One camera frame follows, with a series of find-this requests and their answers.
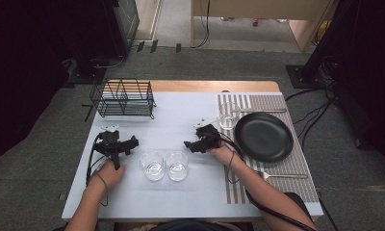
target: forearm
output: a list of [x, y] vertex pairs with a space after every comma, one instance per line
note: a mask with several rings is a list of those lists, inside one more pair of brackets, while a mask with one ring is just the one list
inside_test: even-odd
[[100, 201], [105, 194], [105, 186], [93, 179], [84, 190], [81, 202], [65, 230], [93, 231], [99, 214]]
[[[238, 156], [234, 157], [230, 169], [239, 177], [240, 181], [244, 184], [245, 189], [256, 202], [280, 214], [300, 221], [309, 227], [317, 229], [313, 221], [309, 219], [294, 201], [265, 181], [253, 169], [248, 167], [244, 161], [237, 157]], [[276, 218], [263, 211], [261, 211], [261, 213], [272, 230], [297, 230], [296, 226], [289, 224], [280, 218]]]

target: glass cup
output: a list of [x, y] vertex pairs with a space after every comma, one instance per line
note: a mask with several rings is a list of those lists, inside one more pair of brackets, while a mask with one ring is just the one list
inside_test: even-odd
[[144, 175], [151, 181], [158, 181], [165, 175], [165, 158], [159, 151], [144, 153], [141, 156], [140, 165]]
[[189, 171], [189, 158], [186, 154], [176, 151], [166, 157], [168, 176], [173, 181], [182, 181]]
[[232, 130], [240, 119], [240, 106], [226, 102], [219, 106], [219, 126], [223, 130]]

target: hand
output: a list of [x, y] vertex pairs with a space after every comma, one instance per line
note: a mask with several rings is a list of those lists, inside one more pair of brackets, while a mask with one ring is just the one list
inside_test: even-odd
[[[118, 170], [115, 170], [115, 164], [113, 161], [108, 160], [103, 167], [99, 170], [99, 172], [95, 172], [102, 177], [102, 179], [105, 181], [108, 190], [112, 189], [114, 186], [117, 185], [117, 183], [120, 181], [121, 177], [124, 174], [124, 166], [120, 166]], [[94, 175], [91, 177], [90, 181], [98, 180], [101, 181], [101, 179], [98, 176]]]

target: gray striped mat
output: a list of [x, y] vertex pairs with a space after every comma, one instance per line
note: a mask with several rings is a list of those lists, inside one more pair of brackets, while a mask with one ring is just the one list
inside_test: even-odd
[[[233, 102], [240, 106], [240, 108], [256, 108], [256, 109], [279, 109], [287, 108], [285, 99], [281, 93], [265, 93], [265, 94], [219, 94], [217, 98], [219, 105], [225, 102]], [[300, 148], [297, 136], [295, 135], [295, 128], [293, 126], [289, 112], [272, 114], [281, 119], [290, 129], [294, 137], [294, 148], [292, 153], [283, 161], [268, 164], [261, 163], [244, 157], [246, 163], [254, 170], [265, 171], [269, 174], [307, 174], [307, 179], [290, 179], [270, 177], [268, 182], [275, 186], [281, 192], [297, 193], [305, 202], [319, 202], [313, 180], [310, 176], [310, 171], [304, 158], [303, 152]], [[225, 131], [220, 129], [220, 132], [234, 139], [233, 130]], [[249, 203], [245, 193], [244, 186], [238, 181], [232, 184], [228, 181], [235, 182], [237, 177], [231, 172], [227, 172], [225, 167], [225, 202], [228, 204], [245, 204]]]

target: black wire basket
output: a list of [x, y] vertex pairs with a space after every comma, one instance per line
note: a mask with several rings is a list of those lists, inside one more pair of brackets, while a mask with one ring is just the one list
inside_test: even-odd
[[150, 81], [109, 79], [93, 85], [90, 100], [102, 116], [150, 116], [154, 118], [153, 90]]

